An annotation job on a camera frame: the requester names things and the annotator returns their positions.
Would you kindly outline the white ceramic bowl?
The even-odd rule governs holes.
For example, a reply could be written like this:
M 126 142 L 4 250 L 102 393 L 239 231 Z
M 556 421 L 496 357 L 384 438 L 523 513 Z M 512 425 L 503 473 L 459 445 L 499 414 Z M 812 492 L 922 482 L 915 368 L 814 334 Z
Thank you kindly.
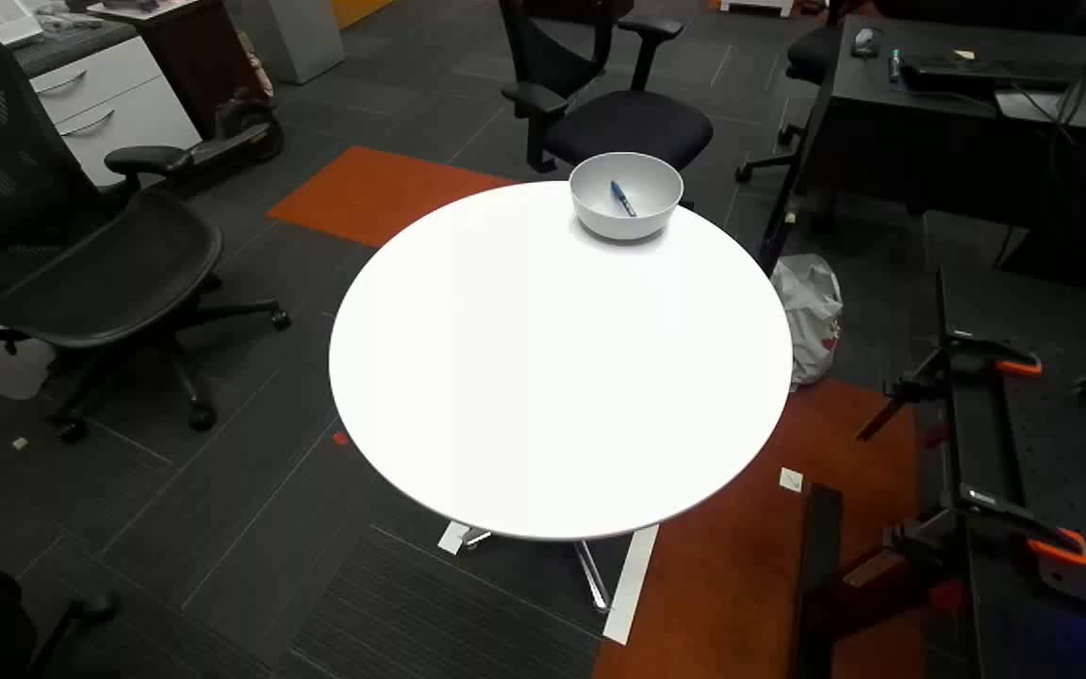
M 576 221 L 606 240 L 648 240 L 677 216 L 682 175 L 644 152 L 587 153 L 569 171 Z

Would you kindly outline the white round table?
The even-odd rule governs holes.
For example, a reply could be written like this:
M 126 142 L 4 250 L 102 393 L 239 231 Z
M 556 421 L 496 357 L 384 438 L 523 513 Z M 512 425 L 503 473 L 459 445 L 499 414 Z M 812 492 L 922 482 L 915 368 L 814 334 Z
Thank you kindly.
M 738 478 L 791 388 L 768 274 L 682 206 L 644 240 L 587 234 L 569 190 L 453 200 L 349 288 L 329 388 L 355 448 L 411 503 L 532 544 L 625 544 L 592 592 L 625 640 L 660 529 Z

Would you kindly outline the white plastic bag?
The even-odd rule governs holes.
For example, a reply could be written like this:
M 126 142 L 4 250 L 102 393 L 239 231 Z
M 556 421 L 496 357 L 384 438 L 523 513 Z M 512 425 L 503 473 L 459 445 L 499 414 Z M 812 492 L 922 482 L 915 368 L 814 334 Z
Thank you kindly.
M 826 258 L 791 254 L 773 263 L 773 289 L 791 332 L 791 383 L 809 388 L 834 368 L 843 348 L 843 279 Z

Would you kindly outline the black padded office chair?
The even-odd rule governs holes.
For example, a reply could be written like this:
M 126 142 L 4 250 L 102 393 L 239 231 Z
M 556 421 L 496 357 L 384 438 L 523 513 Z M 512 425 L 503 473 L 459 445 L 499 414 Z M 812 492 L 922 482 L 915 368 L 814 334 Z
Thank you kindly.
M 530 123 L 523 153 L 532 171 L 576 166 L 600 152 L 644 152 L 672 166 L 689 166 L 708 147 L 712 119 L 648 87 L 658 53 L 682 35 L 677 18 L 616 12 L 610 0 L 592 0 L 592 53 L 580 58 L 541 26 L 530 0 L 499 0 L 499 15 L 512 60 L 512 83 L 503 97 Z M 630 83 L 580 97 L 603 75 L 619 30 L 638 38 Z

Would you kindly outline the black orange bar clamp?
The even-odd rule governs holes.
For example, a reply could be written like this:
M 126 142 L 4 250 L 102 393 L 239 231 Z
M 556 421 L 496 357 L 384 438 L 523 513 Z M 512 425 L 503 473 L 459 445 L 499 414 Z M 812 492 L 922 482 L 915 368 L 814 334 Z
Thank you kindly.
M 1041 378 L 1045 363 L 1010 339 L 951 327 L 910 375 L 885 383 L 884 409 L 864 421 L 870 441 L 904 405 L 939 401 L 956 375 Z

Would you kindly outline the black mesh office chair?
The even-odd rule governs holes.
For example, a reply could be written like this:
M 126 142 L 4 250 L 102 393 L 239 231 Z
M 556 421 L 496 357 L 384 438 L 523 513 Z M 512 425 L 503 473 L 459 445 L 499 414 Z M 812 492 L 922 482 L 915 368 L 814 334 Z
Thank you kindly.
M 154 349 L 188 401 L 188 425 L 213 430 L 217 405 L 198 382 L 180 332 L 228 318 L 291 326 L 278 303 L 205 304 L 220 284 L 224 234 L 168 185 L 198 163 L 176 147 L 121 147 L 117 190 L 100 190 L 29 75 L 0 45 L 0 339 L 49 344 L 71 366 L 49 421 L 86 432 L 82 401 L 136 349 Z

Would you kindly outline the white drawer cabinet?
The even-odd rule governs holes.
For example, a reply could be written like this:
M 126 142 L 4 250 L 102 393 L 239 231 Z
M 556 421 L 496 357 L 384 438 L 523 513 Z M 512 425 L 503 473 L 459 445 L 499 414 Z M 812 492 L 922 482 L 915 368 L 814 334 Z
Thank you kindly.
M 100 190 L 121 185 L 121 175 L 105 166 L 111 152 L 202 139 L 142 38 L 38 38 L 17 60 Z

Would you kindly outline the black desk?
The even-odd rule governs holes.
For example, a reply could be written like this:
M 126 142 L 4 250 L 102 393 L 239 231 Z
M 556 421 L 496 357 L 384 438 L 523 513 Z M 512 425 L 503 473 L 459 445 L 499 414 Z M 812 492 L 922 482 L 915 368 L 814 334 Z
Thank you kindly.
M 805 192 L 1031 225 L 1086 260 L 1086 35 L 850 15 L 761 231 L 767 269 Z

